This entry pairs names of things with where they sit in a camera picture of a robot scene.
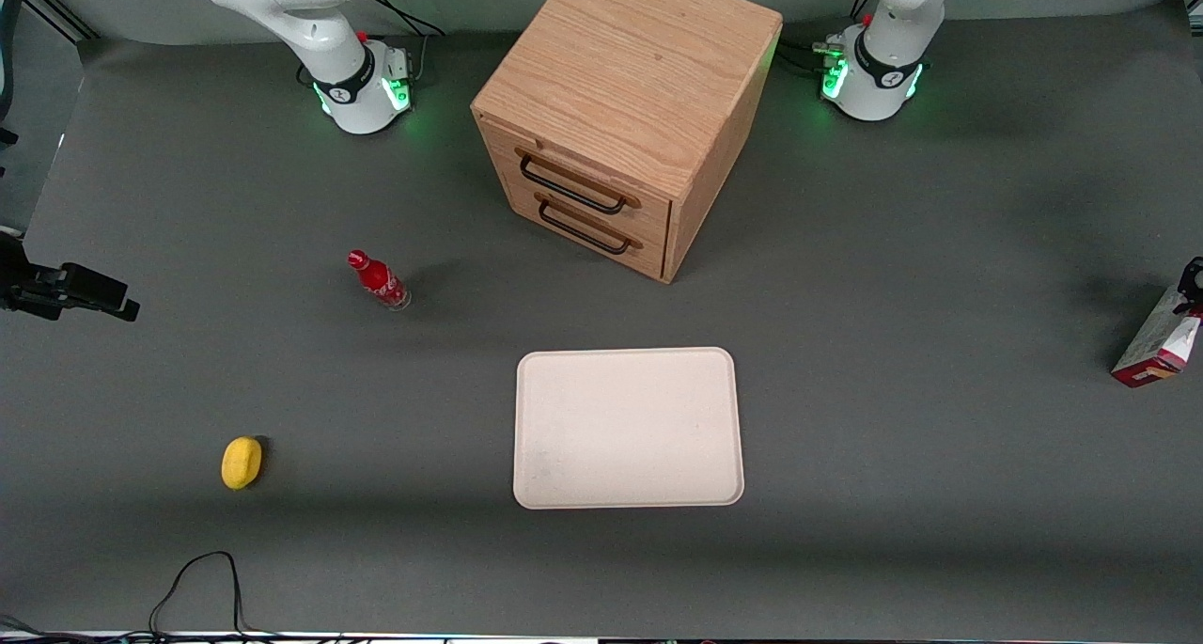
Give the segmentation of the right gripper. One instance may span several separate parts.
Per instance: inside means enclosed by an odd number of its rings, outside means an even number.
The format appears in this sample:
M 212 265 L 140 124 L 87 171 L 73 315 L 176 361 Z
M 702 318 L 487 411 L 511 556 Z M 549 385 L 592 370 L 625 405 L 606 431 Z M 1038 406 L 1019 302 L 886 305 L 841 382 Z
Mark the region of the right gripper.
M 136 321 L 140 303 L 128 297 L 128 284 L 77 262 L 63 262 L 59 297 L 41 280 L 31 278 L 22 240 L 1 234 L 1 309 L 57 321 L 63 308 L 100 311 L 123 321 Z

